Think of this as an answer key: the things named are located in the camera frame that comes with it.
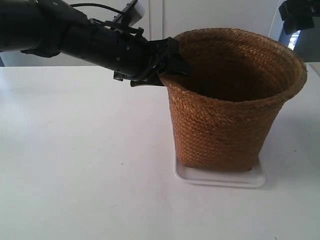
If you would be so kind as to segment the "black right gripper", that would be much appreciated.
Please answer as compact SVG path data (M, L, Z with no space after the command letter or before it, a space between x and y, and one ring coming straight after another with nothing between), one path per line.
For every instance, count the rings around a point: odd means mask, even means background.
M314 18L320 17L319 0L285 0L278 7L286 35L315 27Z

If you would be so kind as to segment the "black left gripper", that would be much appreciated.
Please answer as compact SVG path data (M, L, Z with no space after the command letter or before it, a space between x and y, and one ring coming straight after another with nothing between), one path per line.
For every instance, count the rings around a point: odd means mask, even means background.
M132 35L113 30L94 18L86 24L71 24L60 51L112 70L116 80L130 80L131 87L163 87L158 74L188 77L192 72L180 53L178 40L168 37L148 41L139 32Z

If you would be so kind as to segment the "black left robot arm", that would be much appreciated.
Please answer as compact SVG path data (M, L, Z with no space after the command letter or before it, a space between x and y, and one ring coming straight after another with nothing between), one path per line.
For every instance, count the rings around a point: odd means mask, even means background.
M0 50L42 58L66 54L112 70L115 80L132 87L162 86L163 75L190 76L177 39L147 40L143 28L134 28L143 16L136 0L105 21L63 0L3 0Z

